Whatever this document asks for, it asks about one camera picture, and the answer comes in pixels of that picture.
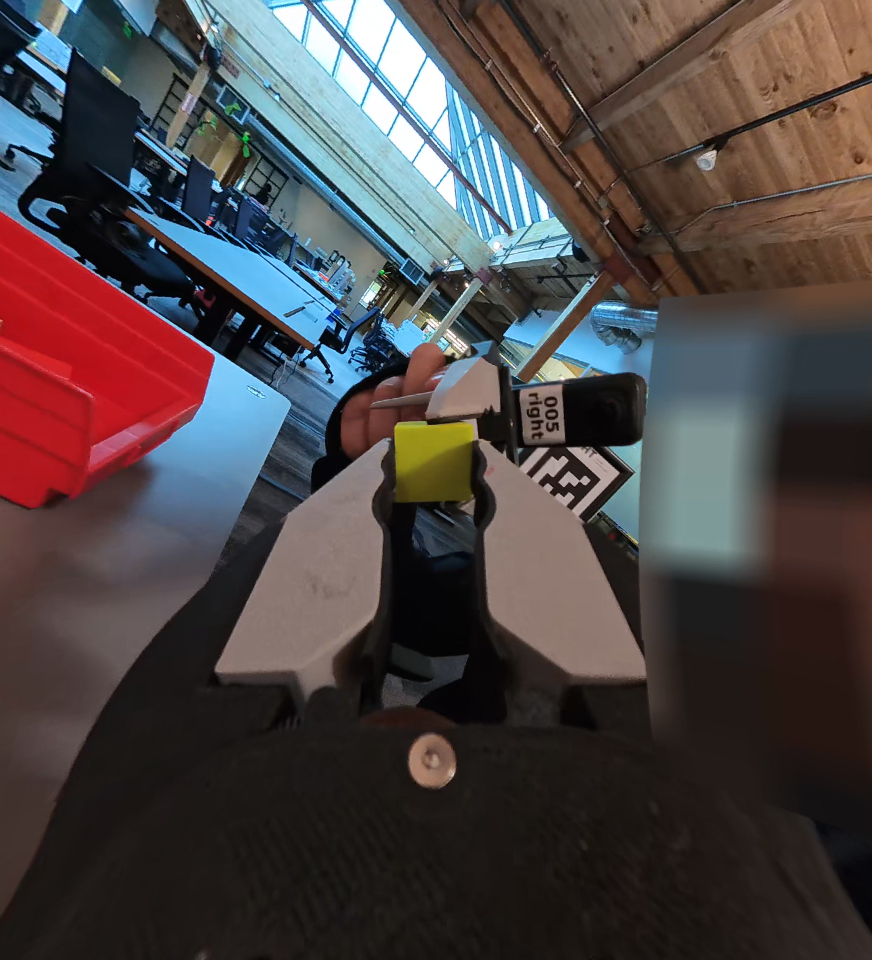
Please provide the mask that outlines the yellow cube block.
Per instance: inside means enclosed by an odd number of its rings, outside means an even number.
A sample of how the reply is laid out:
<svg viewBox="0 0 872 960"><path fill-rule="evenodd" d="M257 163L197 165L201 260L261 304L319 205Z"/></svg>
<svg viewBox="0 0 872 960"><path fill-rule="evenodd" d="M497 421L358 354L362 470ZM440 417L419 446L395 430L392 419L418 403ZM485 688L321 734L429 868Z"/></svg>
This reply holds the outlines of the yellow cube block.
<svg viewBox="0 0 872 960"><path fill-rule="evenodd" d="M469 421L398 423L394 427L394 502L471 500L476 438Z"/></svg>

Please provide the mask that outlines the person's right hand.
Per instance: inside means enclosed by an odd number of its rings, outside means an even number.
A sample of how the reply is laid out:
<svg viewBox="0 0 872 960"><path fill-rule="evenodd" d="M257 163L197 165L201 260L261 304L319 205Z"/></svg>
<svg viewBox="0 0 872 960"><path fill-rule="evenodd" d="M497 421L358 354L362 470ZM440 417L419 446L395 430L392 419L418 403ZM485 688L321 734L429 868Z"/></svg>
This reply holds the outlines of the person's right hand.
<svg viewBox="0 0 872 960"><path fill-rule="evenodd" d="M384 439L392 439L397 424L419 421L425 406L377 408L376 404L434 391L448 361L437 343L424 342L410 354L387 364L349 391L339 417L341 450L356 460Z"/></svg>

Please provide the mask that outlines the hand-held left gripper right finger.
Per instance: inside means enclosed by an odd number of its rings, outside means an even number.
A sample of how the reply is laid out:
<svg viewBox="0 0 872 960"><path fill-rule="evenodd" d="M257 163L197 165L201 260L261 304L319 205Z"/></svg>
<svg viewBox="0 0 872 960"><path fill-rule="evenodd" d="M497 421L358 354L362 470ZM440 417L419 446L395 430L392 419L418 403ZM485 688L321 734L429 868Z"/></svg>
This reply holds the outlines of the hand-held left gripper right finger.
<svg viewBox="0 0 872 960"><path fill-rule="evenodd" d="M581 521L486 440L474 469L485 612L514 682L643 682L644 655Z"/></svg>

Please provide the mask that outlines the white table with wooden edge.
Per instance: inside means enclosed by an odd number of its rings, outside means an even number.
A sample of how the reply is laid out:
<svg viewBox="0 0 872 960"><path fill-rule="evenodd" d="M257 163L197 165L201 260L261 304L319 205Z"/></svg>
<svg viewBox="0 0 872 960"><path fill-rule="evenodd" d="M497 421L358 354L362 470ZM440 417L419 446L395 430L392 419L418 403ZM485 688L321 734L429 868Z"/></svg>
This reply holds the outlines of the white table with wooden edge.
<svg viewBox="0 0 872 960"><path fill-rule="evenodd" d="M308 351L317 346L333 306L285 264L138 208L125 213L215 295L195 333L206 346L214 344L233 311L245 320L257 317Z"/></svg>

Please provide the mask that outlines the red plastic bin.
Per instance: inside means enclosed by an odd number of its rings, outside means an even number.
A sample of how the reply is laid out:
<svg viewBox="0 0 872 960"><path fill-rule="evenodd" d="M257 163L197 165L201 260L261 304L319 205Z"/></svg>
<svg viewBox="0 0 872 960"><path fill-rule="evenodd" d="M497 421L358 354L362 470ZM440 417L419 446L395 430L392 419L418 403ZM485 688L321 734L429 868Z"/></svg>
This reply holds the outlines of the red plastic bin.
<svg viewBox="0 0 872 960"><path fill-rule="evenodd" d="M0 211L0 497L76 498L190 422L214 354Z"/></svg>

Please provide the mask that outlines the silver ventilation duct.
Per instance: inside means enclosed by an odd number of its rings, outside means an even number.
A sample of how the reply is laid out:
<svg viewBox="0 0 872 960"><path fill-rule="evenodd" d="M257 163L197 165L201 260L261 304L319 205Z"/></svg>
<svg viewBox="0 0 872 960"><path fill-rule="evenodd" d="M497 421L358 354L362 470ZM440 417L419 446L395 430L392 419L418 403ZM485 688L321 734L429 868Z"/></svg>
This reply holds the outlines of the silver ventilation duct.
<svg viewBox="0 0 872 960"><path fill-rule="evenodd" d="M658 316L658 309L607 299L592 307L586 319L603 345L634 354L646 340L655 337Z"/></svg>

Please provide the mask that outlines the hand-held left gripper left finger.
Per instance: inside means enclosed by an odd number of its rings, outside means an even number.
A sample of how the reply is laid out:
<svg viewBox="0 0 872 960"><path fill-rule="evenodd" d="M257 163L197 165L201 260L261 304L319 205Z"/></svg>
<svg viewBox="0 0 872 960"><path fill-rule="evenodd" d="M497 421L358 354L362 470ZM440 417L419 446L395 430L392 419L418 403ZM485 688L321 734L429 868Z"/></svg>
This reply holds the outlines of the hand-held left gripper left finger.
<svg viewBox="0 0 872 960"><path fill-rule="evenodd" d="M215 664L220 684L283 686L299 708L318 690L359 689L393 485L385 438L287 514Z"/></svg>

